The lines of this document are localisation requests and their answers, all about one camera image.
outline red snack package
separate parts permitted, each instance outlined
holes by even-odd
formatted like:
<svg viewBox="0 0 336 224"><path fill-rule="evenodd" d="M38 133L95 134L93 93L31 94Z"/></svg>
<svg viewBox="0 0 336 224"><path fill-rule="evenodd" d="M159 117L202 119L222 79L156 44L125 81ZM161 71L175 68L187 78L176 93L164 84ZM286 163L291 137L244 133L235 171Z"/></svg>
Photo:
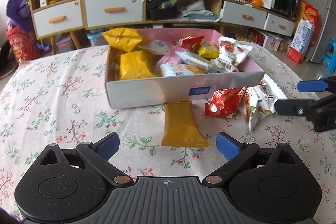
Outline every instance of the red snack package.
<svg viewBox="0 0 336 224"><path fill-rule="evenodd" d="M180 39L176 45L187 50L193 51L199 48L204 37L184 37Z"/></svg>
<svg viewBox="0 0 336 224"><path fill-rule="evenodd" d="M205 115L227 118L234 114L247 87L226 90L217 90L211 101L205 104Z"/></svg>

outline table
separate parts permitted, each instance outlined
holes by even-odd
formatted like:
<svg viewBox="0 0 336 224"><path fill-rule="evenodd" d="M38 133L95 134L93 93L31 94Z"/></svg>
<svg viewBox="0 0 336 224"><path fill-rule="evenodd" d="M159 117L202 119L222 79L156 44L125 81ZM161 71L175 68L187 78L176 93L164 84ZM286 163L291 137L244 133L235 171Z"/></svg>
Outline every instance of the table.
<svg viewBox="0 0 336 224"><path fill-rule="evenodd" d="M289 98L317 98L299 93L300 78L267 50L253 44L250 57ZM336 131L315 132L304 118L271 115L246 133L241 114L232 119L204 116L206 100L193 102L206 149L162 147L163 105L110 109L104 87L107 46L80 49L21 62L0 94L0 206L19 216L14 190L31 163L49 143L73 148L96 142L110 132L120 135L119 151L110 163L133 177L199 176L226 163L215 136L225 131L261 147L289 143L317 179L323 198L315 221L336 222Z"/></svg>

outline drawer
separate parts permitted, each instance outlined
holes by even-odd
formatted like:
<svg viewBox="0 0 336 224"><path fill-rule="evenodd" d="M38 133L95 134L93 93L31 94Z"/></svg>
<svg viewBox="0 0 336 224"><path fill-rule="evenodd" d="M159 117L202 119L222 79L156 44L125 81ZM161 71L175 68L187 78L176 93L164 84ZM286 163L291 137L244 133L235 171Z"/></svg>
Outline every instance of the drawer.
<svg viewBox="0 0 336 224"><path fill-rule="evenodd" d="M87 27L142 21L142 0L85 0Z"/></svg>
<svg viewBox="0 0 336 224"><path fill-rule="evenodd" d="M33 17L38 37L83 27L79 0L35 12Z"/></svg>
<svg viewBox="0 0 336 224"><path fill-rule="evenodd" d="M291 22L273 14L268 14L263 29L269 32L280 33L290 37L292 36L294 25L295 22Z"/></svg>
<svg viewBox="0 0 336 224"><path fill-rule="evenodd" d="M221 10L222 22L262 29L267 13L252 7L225 1Z"/></svg>

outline shelf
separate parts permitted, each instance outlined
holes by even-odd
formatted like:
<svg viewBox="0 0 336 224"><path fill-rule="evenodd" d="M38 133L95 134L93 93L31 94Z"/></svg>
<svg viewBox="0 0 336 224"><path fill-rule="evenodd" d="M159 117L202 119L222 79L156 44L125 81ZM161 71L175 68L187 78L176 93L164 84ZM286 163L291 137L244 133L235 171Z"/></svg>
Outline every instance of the shelf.
<svg viewBox="0 0 336 224"><path fill-rule="evenodd" d="M37 8L37 9L33 10L33 13L42 11L42 10L44 10L44 9L48 9L48 8L53 7L53 6L56 6L56 5L60 5L60 4L67 3L67 2L71 2L71 1L74 1L74 0L60 0L60 1L58 1L58 2L49 4L49 5L47 5L47 6L43 6L43 7L41 7L41 8Z"/></svg>

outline yellow bag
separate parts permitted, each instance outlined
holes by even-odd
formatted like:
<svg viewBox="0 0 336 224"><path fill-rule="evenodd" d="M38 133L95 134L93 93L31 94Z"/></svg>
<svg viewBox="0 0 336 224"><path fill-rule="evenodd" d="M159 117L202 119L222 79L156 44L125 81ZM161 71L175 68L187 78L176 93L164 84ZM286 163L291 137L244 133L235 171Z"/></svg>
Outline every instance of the yellow bag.
<svg viewBox="0 0 336 224"><path fill-rule="evenodd" d="M124 52L139 50L137 46L144 45L146 42L138 33L137 29L115 28L102 33L105 40L111 47L117 48Z"/></svg>
<svg viewBox="0 0 336 224"><path fill-rule="evenodd" d="M211 60L218 58L219 49L211 42L207 42L203 39L197 53L203 58Z"/></svg>
<svg viewBox="0 0 336 224"><path fill-rule="evenodd" d="M208 147L208 141L198 131L190 102L165 104L165 133L163 146Z"/></svg>
<svg viewBox="0 0 336 224"><path fill-rule="evenodd" d="M148 57L143 51L128 52L120 56L119 80L156 77L151 72Z"/></svg>

